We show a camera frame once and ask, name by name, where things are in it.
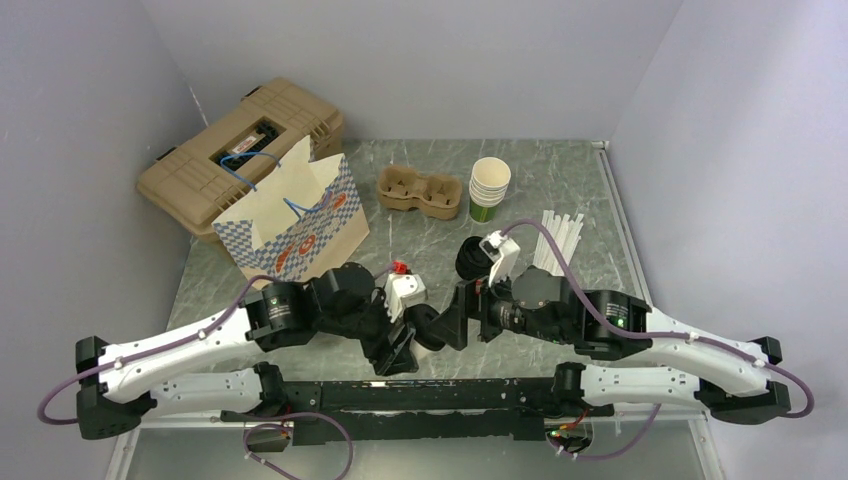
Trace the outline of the black cup lid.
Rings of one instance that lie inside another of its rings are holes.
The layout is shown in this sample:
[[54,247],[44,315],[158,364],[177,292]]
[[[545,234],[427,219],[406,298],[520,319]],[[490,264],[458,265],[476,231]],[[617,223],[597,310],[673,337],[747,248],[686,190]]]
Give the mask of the black cup lid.
[[430,331],[431,322],[439,315],[435,308],[425,303],[408,307],[404,312],[404,320],[415,329],[414,341],[429,351],[437,352],[445,347],[445,342]]

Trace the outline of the tan plastic toolbox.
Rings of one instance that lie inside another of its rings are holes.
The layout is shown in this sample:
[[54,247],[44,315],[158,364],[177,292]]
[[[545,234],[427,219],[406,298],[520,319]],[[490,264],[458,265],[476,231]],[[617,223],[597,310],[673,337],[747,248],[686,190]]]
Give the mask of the tan plastic toolbox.
[[197,239],[215,243],[212,222],[268,175],[274,160],[308,136],[315,157],[341,151],[344,116],[285,78],[242,97],[234,110],[160,155],[137,189]]

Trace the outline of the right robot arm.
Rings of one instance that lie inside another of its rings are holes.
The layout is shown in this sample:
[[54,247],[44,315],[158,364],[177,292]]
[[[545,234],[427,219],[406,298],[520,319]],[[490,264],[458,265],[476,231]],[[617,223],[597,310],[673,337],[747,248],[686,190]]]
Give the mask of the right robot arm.
[[609,331],[566,278],[530,267],[516,280],[458,283],[448,309],[426,314],[417,337],[433,350],[445,345],[462,350],[468,323],[477,320],[485,342],[510,331],[573,347],[584,360],[558,364],[550,391],[553,406],[564,415],[647,403],[699,409],[740,425],[788,416],[789,389],[769,370],[781,359],[777,340],[728,341],[621,292],[590,290],[586,296],[609,323],[638,336]]

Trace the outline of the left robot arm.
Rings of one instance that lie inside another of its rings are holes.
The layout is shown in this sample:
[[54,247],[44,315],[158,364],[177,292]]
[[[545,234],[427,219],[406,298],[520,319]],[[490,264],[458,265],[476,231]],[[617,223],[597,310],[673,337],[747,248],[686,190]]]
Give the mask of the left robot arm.
[[348,262],[307,281],[264,276],[221,312],[147,339],[110,344],[97,336],[76,344],[81,374],[76,418],[85,440],[118,436],[145,418],[222,410],[272,420],[293,413],[307,397],[284,385],[267,362],[223,374],[198,370],[308,344],[317,333],[359,341],[378,376],[414,372],[406,313],[427,300],[421,277],[387,274],[384,286]]

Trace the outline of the blue checkered paper bag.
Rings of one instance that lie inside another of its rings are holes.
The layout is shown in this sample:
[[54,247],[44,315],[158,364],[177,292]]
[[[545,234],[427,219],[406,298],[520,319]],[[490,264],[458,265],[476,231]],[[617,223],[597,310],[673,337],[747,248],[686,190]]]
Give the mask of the blue checkered paper bag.
[[341,266],[370,233],[346,156],[316,160],[305,137],[272,166],[212,222],[237,267],[304,281]]

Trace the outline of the stack of paper cups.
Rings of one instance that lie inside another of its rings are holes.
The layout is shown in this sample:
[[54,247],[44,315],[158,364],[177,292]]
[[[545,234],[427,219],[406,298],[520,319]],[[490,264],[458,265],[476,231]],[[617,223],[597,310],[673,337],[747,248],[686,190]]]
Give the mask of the stack of paper cups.
[[469,179],[469,216],[478,223],[491,221],[506,196],[512,178],[510,166],[497,157],[477,160]]

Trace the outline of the brown cardboard cup carrier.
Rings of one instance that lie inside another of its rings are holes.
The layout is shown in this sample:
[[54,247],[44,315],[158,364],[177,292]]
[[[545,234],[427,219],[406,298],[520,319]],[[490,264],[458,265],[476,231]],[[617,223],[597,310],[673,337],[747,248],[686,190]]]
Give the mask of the brown cardboard cup carrier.
[[389,165],[378,176],[376,192],[379,203],[390,210],[419,210],[431,218],[451,220],[458,215],[463,185],[451,175],[424,175]]

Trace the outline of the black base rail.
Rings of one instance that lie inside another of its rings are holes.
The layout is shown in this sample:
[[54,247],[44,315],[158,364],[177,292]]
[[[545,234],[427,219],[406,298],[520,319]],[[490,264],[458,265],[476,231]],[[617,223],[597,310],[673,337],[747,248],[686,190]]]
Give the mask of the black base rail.
[[270,389],[247,413],[222,410],[225,423],[282,420],[296,446],[354,441],[510,437],[537,441],[573,417],[609,417],[612,406],[582,400],[569,375],[484,379],[287,381],[256,366]]

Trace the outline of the white paper coffee cup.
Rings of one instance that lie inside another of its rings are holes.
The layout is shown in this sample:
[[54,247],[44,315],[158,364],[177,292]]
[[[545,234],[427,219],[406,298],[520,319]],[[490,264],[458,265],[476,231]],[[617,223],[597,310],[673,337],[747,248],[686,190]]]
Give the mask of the white paper coffee cup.
[[418,364],[418,366],[423,365],[425,363],[425,361],[427,360],[427,358],[431,354],[433,354],[432,350],[425,348],[423,345],[421,345],[415,339],[413,339],[409,342],[409,351],[412,354],[412,356],[414,357],[414,359],[416,360],[416,363]]

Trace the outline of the stack of black lids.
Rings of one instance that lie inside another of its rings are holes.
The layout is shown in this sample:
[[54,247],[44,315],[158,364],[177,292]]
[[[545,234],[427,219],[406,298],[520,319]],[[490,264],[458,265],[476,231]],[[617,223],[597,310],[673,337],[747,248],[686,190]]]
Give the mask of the stack of black lids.
[[458,250],[455,270],[462,280],[470,281],[489,275],[493,261],[481,247],[482,240],[480,236],[467,237]]

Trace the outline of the bundle of white straws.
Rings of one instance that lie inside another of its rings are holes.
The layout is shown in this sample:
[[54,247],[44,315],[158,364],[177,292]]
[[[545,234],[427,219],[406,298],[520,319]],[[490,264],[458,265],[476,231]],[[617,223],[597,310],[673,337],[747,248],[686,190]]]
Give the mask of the bundle of white straws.
[[[583,220],[584,215],[582,213],[574,216],[560,215],[554,210],[544,210],[542,213],[541,224],[554,238],[555,244],[567,265],[571,264],[576,247],[581,239]],[[555,258],[553,249],[542,233],[537,238],[532,265],[555,276],[563,275],[563,270]]]

